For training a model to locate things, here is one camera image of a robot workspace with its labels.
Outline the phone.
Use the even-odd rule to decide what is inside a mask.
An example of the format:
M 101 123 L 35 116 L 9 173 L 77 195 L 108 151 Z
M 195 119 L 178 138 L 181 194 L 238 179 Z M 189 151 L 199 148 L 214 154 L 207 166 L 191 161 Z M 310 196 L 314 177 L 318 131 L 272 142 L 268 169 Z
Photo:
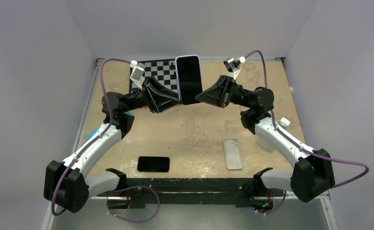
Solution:
M 203 92 L 200 59 L 197 55 L 178 56 L 175 59 L 178 95 L 183 105 L 199 103 L 196 96 Z
M 139 172 L 167 173 L 170 168 L 169 157 L 140 156 L 137 170 Z

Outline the white phone case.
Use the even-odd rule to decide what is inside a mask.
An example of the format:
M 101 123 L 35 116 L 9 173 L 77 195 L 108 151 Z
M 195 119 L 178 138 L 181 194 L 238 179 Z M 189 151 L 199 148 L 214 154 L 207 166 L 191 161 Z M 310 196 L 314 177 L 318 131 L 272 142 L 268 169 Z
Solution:
M 241 148 L 238 139 L 226 138 L 223 140 L 226 168 L 228 170 L 243 169 Z

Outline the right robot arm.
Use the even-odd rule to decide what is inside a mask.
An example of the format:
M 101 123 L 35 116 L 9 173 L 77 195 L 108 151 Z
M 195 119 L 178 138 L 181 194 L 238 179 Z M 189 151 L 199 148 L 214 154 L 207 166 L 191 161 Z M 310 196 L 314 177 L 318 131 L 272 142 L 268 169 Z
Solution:
M 221 75 L 214 85 L 195 98 L 220 108 L 230 103 L 247 107 L 240 113 L 243 127 L 269 143 L 292 166 L 291 171 L 266 168 L 254 174 L 252 188 L 257 194 L 264 195 L 271 189 L 291 191 L 307 203 L 334 187 L 330 154 L 305 145 L 276 123 L 271 89 L 247 90 L 232 77 Z

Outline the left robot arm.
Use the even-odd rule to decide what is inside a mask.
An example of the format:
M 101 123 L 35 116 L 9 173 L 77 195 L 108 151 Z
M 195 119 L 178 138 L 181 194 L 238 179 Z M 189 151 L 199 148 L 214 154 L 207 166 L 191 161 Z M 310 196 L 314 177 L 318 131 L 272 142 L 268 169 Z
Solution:
M 126 174 L 109 168 L 101 175 L 88 177 L 102 156 L 131 130 L 135 117 L 131 110 L 148 107 L 161 113 L 181 102 L 178 94 L 147 77 L 142 88 L 128 94 L 105 92 L 102 112 L 105 119 L 97 132 L 77 151 L 61 162 L 52 161 L 46 167 L 44 198 L 72 213 L 78 212 L 93 196 L 111 192 L 121 196 L 126 192 Z

